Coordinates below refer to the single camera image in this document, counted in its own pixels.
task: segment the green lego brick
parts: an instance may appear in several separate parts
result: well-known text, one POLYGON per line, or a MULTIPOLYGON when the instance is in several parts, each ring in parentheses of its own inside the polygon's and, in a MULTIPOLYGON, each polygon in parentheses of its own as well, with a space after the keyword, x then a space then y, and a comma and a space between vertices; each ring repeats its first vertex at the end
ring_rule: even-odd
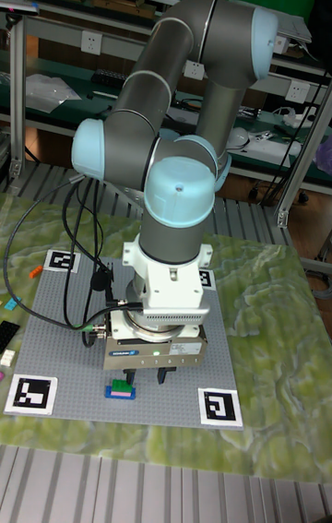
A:
POLYGON ((131 394, 133 387, 129 386, 123 379, 113 379, 112 381, 112 392, 114 394, 118 392, 127 392, 131 394))

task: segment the power strip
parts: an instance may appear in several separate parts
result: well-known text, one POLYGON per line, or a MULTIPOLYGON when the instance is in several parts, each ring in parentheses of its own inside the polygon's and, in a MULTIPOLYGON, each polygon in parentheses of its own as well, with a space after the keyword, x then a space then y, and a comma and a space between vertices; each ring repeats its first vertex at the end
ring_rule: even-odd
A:
MULTIPOLYGON (((285 125, 293 127, 293 129, 297 129, 299 127, 300 123, 302 122, 303 117, 306 115, 308 109, 309 109, 309 107, 305 107, 302 114, 294 115, 294 114, 288 113, 288 115, 284 115, 282 118, 283 123, 285 125)), ((302 127, 304 129, 312 126, 315 113, 316 113, 316 107, 311 107, 309 114, 307 115, 307 117, 305 119, 305 122, 302 124, 302 127)))

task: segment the orange object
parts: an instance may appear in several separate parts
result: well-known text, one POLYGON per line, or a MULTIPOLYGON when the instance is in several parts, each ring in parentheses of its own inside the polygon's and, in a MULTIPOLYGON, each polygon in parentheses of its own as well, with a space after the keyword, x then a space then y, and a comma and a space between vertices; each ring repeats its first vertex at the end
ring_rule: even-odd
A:
POLYGON ((29 277, 33 279, 34 277, 37 277, 37 275, 39 275, 40 273, 42 273, 42 265, 38 265, 36 268, 34 268, 33 271, 29 273, 29 277))

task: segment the light blue joint cap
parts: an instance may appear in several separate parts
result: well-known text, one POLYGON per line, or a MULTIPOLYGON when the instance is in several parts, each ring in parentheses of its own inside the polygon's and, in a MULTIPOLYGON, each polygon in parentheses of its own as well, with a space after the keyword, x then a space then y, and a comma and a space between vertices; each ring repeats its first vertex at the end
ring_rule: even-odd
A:
POLYGON ((72 146, 72 164, 77 172, 102 181, 105 142, 101 119, 85 119, 79 124, 72 146))
POLYGON ((216 150, 213 148, 212 144, 210 144, 204 137, 202 136, 193 136, 193 135, 190 135, 190 136, 181 136, 181 137, 178 137, 177 139, 175 139, 174 141, 175 142, 183 142, 183 141, 189 141, 189 142, 196 142, 196 144, 199 144, 200 146, 202 146, 203 148, 205 148, 205 150, 207 150, 207 152, 211 155, 211 158, 212 160, 214 161, 215 165, 216 165, 216 177, 218 175, 218 157, 217 157, 217 153, 216 153, 216 150))
POLYGON ((278 17, 264 8, 256 8, 252 21, 252 59, 257 80, 266 78, 278 31, 278 17))
POLYGON ((148 174, 144 201, 150 215, 169 228, 190 228, 213 208, 215 177, 210 169, 184 156, 154 164, 148 174))

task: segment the gray lego baseplate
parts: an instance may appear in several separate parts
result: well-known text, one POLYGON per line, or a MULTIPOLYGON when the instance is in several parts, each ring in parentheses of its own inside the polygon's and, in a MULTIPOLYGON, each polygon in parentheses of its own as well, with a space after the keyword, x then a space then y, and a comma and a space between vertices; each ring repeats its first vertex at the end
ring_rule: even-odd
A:
MULTIPOLYGON (((118 259, 104 258, 103 262, 114 265, 114 297, 125 297, 133 269, 123 267, 118 259)), ((81 256, 78 272, 71 275, 68 293, 68 314, 73 324, 79 324, 82 319, 91 272, 91 261, 81 256)), ((63 322, 64 286, 65 272, 44 270, 33 309, 63 322)), ((211 310, 204 325, 208 345, 202 365, 180 367, 167 374, 162 385, 158 384, 157 369, 137 370, 135 400, 104 396, 105 387, 114 378, 125 379, 121 371, 103 371, 104 340, 98 339, 92 348, 86 349, 80 333, 33 316, 26 328, 15 373, 58 378, 51 418, 211 428, 213 422, 210 425, 201 422, 198 389, 236 392, 236 384, 217 292, 206 290, 206 295, 211 310)), ((93 292, 90 315, 104 304, 104 293, 93 292)), ((220 425, 224 426, 222 421, 217 422, 218 428, 220 425)), ((243 427, 237 423, 232 428, 243 427)))

